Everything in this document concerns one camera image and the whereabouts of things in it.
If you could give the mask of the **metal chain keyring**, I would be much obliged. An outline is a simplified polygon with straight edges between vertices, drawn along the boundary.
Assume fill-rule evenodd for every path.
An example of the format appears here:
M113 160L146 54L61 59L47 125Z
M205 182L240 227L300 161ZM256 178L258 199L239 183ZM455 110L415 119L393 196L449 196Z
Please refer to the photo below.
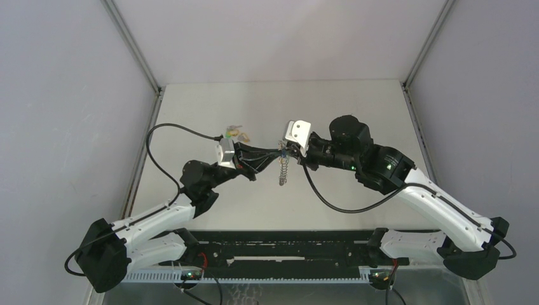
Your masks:
M278 184L279 186L284 186L287 183L287 175L288 175L288 168L289 168L289 159L287 162L282 162L281 156L286 154L287 152L285 150L286 143L284 141L279 141L278 148L280 150L280 157L278 158L278 162L280 164L280 175L278 178Z

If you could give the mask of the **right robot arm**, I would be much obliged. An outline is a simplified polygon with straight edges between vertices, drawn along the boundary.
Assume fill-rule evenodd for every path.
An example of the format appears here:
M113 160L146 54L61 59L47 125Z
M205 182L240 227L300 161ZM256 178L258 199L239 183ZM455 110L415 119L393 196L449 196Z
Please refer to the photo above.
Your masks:
M305 172L320 166L348 170L364 187L409 205L434 224L433 233L377 228L368 242L371 262L404 259L419 265L444 266L468 280L478 280L502 260L508 222L485 217L460 203L428 178L405 154L376 144L369 127L344 115L329 125L323 139L306 121L289 121L283 140Z

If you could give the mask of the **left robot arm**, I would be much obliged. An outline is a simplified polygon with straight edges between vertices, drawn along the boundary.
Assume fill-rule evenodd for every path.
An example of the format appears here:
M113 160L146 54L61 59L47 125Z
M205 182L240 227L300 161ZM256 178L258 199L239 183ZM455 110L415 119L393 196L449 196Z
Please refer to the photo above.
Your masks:
M282 152L222 139L216 153L215 163L190 160L184 165L174 199L136 216L90 225L73 257L94 291L107 292L128 274L153 264L194 263L199 249L182 225L211 208L219 197L217 186L240 175L255 181Z

